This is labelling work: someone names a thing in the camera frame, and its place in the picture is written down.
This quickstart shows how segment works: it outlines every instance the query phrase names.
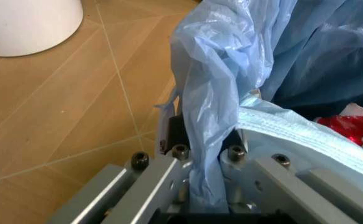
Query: wooden floor tile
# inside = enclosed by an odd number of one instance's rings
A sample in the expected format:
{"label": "wooden floor tile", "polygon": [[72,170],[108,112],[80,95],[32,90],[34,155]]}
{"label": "wooden floor tile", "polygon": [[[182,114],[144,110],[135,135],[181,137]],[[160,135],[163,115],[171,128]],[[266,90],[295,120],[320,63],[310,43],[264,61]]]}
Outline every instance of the wooden floor tile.
{"label": "wooden floor tile", "polygon": [[0,224],[44,223],[81,186],[46,167],[0,180]]}
{"label": "wooden floor tile", "polygon": [[174,86],[169,38],[182,18],[182,15],[162,17],[120,71],[141,133],[155,129],[158,110],[153,105],[165,102]]}
{"label": "wooden floor tile", "polygon": [[0,127],[0,177],[46,162],[115,72],[100,29]]}
{"label": "wooden floor tile", "polygon": [[15,111],[99,26],[83,21],[79,30],[55,48],[0,61],[0,123]]}
{"label": "wooden floor tile", "polygon": [[50,161],[135,136],[132,115],[118,76],[106,86]]}

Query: black screw head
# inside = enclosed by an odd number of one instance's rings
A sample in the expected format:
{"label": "black screw head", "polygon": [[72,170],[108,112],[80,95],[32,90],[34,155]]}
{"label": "black screw head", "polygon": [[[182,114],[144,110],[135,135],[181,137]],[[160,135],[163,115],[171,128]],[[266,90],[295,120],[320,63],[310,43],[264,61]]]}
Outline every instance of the black screw head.
{"label": "black screw head", "polygon": [[231,161],[240,161],[245,156],[245,149],[239,145],[232,145],[227,149],[227,155]]}
{"label": "black screw head", "polygon": [[179,160],[188,159],[189,147],[184,144],[178,144],[172,147],[172,156]]}
{"label": "black screw head", "polygon": [[274,154],[272,158],[284,167],[289,167],[291,164],[289,158],[284,154]]}
{"label": "black screw head", "polygon": [[132,155],[131,165],[134,170],[143,171],[148,167],[149,157],[145,152],[136,152]]}

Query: white object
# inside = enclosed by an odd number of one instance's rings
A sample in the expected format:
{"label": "white object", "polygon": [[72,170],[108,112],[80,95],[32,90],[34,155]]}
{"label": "white object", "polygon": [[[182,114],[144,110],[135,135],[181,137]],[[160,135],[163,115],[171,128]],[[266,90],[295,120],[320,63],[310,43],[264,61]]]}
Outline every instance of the white object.
{"label": "white object", "polygon": [[341,116],[363,116],[363,107],[355,104],[350,103],[348,104],[345,109],[339,114]]}
{"label": "white object", "polygon": [[80,0],[0,0],[0,56],[52,48],[71,36],[82,19]]}
{"label": "white object", "polygon": [[363,149],[358,145],[326,126],[256,97],[247,97],[241,105],[236,128],[247,131],[251,159],[286,154],[299,171],[327,168],[363,191]]}

